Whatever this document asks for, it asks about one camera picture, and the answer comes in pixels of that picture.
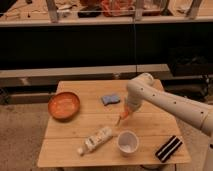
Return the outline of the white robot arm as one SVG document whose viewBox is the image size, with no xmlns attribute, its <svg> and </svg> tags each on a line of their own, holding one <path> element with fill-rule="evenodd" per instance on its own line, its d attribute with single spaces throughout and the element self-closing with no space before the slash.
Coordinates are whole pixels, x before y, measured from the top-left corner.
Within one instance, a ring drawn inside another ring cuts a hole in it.
<svg viewBox="0 0 213 171">
<path fill-rule="evenodd" d="M 149 73 L 142 73 L 127 82 L 124 116 L 137 111 L 146 100 L 200 130 L 210 137 L 203 171 L 213 171 L 213 105 L 160 91 L 153 84 L 154 78 Z"/>
</svg>

